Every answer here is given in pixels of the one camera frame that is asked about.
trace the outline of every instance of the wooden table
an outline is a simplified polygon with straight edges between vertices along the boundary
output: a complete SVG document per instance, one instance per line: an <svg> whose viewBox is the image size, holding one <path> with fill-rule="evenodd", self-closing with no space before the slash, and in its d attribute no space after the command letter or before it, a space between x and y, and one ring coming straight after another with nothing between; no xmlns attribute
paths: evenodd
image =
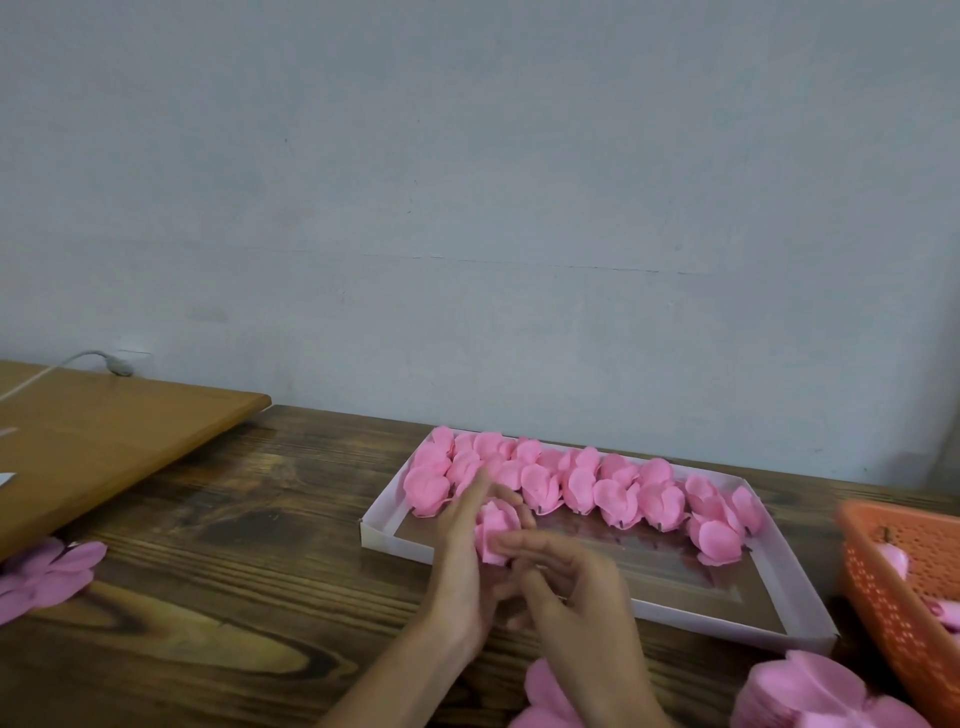
<svg viewBox="0 0 960 728"><path fill-rule="evenodd" d="M110 552L83 596L0 627L0 726L309 726L414 613L429 569L360 548L357 521L427 425L274 407L71 524ZM797 475L746 477L824 596L839 499L960 512L956 499ZM899 686L849 608L842 661ZM726 726L755 649L638 622L684 726ZM438 725L501 726L524 705L532 633L494 628Z"/></svg>

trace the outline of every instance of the finger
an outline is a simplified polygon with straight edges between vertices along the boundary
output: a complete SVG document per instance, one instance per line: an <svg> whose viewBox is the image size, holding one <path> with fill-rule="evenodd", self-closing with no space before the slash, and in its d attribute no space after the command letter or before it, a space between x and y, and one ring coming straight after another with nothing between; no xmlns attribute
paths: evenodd
<svg viewBox="0 0 960 728"><path fill-rule="evenodd" d="M455 510L451 518L457 523L469 522L472 529L480 506L487 499L490 487L490 474L487 473L486 468L481 468L460 497L453 501Z"/></svg>
<svg viewBox="0 0 960 728"><path fill-rule="evenodd" d="M550 589L540 570L526 559L516 559L514 574L538 629L562 628L557 622L563 619L566 608Z"/></svg>
<svg viewBox="0 0 960 728"><path fill-rule="evenodd" d="M491 587L490 596L493 601L501 602L517 596L523 596L523 591L520 590L520 582L512 578L509 581L504 581Z"/></svg>
<svg viewBox="0 0 960 728"><path fill-rule="evenodd" d="M533 625L533 615L531 615L528 610L524 609L519 614L515 614L507 619L507 623L504 626L511 632L518 632L521 629L529 629Z"/></svg>
<svg viewBox="0 0 960 728"><path fill-rule="evenodd" d="M490 488L490 496L498 497L501 500L506 500L508 503L514 506L514 510L520 518L521 528L537 527L537 519L534 518L533 512L523 500L523 496L517 491L510 490L510 488L502 483L493 483Z"/></svg>
<svg viewBox="0 0 960 728"><path fill-rule="evenodd" d="M523 595L523 591L520 589L519 579L513 576L511 572L507 571L507 573L511 575L508 581L499 582L490 588L491 598L496 602L506 601L507 599L513 599ZM573 593L574 582L572 579L558 574L551 569L540 569L540 573L543 574L543 578L546 579L546 583L550 585L550 589L553 590L555 595L567 599Z"/></svg>
<svg viewBox="0 0 960 728"><path fill-rule="evenodd" d="M491 539L496 553L510 558L529 558L565 576L586 570L598 555L576 539L539 528L499 533Z"/></svg>

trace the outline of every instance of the forearm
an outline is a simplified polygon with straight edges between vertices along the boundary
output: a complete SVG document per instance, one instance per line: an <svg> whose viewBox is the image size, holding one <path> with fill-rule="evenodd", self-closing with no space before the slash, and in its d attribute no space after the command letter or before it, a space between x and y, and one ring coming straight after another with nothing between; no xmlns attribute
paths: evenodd
<svg viewBox="0 0 960 728"><path fill-rule="evenodd" d="M321 720L318 728L420 728L467 666L464 650L417 617Z"/></svg>

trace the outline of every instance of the brown wooden board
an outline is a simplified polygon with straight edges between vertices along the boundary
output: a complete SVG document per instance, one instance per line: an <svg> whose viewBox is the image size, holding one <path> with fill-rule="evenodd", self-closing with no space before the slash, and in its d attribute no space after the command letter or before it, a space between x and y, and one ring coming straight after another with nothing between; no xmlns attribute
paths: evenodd
<svg viewBox="0 0 960 728"><path fill-rule="evenodd" d="M40 371L0 360L0 394ZM0 402L0 560L270 405L266 395L57 369Z"/></svg>

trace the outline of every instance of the orange plastic basket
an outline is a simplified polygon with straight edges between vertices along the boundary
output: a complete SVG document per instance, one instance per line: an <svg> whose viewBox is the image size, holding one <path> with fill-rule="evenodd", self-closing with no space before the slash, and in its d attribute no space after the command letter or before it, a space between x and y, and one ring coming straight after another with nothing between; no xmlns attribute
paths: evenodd
<svg viewBox="0 0 960 728"><path fill-rule="evenodd" d="M935 728L960 726L960 645L920 595L960 601L960 519L861 500L841 504L844 592ZM910 557L904 582L875 544Z"/></svg>

